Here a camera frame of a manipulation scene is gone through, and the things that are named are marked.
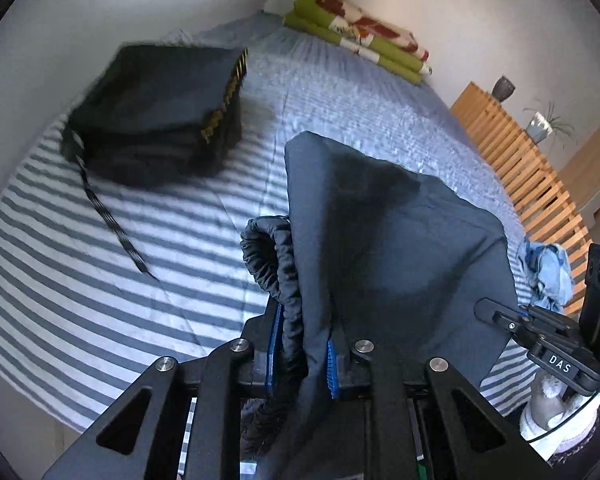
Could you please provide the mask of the right white gloved hand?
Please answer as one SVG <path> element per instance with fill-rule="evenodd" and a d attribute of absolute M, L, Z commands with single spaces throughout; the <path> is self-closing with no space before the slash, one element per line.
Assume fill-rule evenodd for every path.
<path fill-rule="evenodd" d="M 600 393 L 562 397 L 567 386 L 545 370 L 538 370 L 531 384 L 531 396 L 519 419 L 519 430 L 543 460 L 575 450 L 596 424 Z"/>

